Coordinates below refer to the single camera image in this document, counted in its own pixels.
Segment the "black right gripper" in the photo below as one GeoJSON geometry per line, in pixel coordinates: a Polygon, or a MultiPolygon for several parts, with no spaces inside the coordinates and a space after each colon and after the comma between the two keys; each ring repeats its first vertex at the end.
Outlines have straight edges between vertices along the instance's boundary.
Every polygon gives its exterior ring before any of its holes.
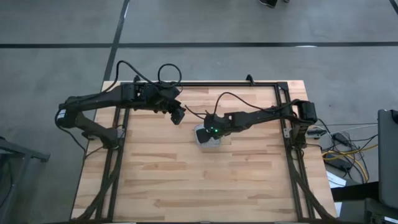
{"type": "Polygon", "coordinates": [[[216,114],[205,116],[204,127],[196,130],[198,142],[206,143],[211,137],[223,137],[232,133],[232,120],[228,116],[219,117],[216,114]]]}

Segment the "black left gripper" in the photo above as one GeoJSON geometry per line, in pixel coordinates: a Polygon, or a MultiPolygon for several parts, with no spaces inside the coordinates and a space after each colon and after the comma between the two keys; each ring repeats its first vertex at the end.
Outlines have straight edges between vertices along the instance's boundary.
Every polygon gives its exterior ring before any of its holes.
{"type": "Polygon", "coordinates": [[[179,125],[185,116],[185,109],[181,108],[181,102],[176,100],[180,91],[176,87],[164,88],[161,86],[148,86],[148,109],[153,111],[173,111],[171,121],[179,125]]]}

